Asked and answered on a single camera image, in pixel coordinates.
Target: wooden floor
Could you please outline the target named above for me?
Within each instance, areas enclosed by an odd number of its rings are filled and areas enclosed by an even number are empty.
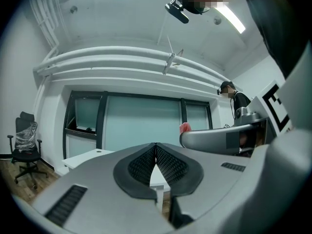
[[[49,177],[46,178],[44,174],[33,174],[38,186],[38,188],[34,190],[33,182],[29,174],[19,177],[18,184],[14,182],[15,176],[20,173],[19,165],[25,166],[25,163],[16,162],[12,164],[10,160],[0,160],[0,171],[2,178],[6,182],[10,191],[25,200],[27,203],[31,203],[38,194],[59,178],[59,175],[57,175],[50,167],[45,165],[42,161],[37,161],[39,171],[46,172]]]

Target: window frame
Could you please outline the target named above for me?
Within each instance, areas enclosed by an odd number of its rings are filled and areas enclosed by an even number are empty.
[[[66,135],[73,135],[73,136],[82,137],[86,139],[96,140],[96,148],[102,149],[103,126],[105,124],[104,121],[106,117],[107,100],[109,96],[178,101],[180,104],[180,114],[182,118],[182,123],[187,122],[186,105],[205,106],[207,110],[209,129],[213,129],[209,102],[189,100],[189,99],[184,99],[184,98],[173,98],[173,97],[162,97],[162,96],[151,96],[151,95],[129,94],[129,93],[116,93],[116,92],[108,92],[108,91],[102,91],[102,92],[72,91],[70,94],[67,106],[66,106],[65,117],[64,117],[64,126],[63,126],[63,157],[64,159],[67,158]],[[75,99],[77,98],[99,98],[100,99],[98,111],[97,111],[97,123],[96,123],[95,134],[67,129],[67,118],[68,118],[68,114],[70,110],[70,105],[72,103],[75,103]]]

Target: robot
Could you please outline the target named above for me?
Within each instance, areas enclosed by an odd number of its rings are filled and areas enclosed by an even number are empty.
[[[183,133],[182,147],[147,143],[91,159],[47,188],[33,208],[17,204],[50,233],[267,231],[312,170],[311,53],[308,41],[284,85],[273,81],[238,109],[233,127]],[[248,130],[261,130],[262,143],[250,158],[235,156],[244,152],[239,134]],[[169,220],[149,188],[156,164],[171,187]]]

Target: window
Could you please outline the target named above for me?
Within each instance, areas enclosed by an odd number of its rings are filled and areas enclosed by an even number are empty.
[[[111,92],[72,91],[63,129],[63,156],[95,148],[119,151],[151,142],[179,146],[179,126],[212,129],[208,102]]]
[[[96,131],[99,99],[75,99],[77,129]]]
[[[119,151],[151,142],[179,144],[178,101],[109,97],[104,149]]]
[[[206,106],[187,105],[187,122],[192,130],[207,130],[209,129],[208,114]]]
[[[71,95],[66,123],[67,130],[96,134],[98,108],[101,96]]]

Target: red object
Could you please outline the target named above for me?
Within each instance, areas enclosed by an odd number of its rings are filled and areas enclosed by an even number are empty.
[[[183,132],[189,132],[191,130],[192,130],[191,126],[187,122],[184,122],[182,125],[180,125],[180,134],[183,133]]]

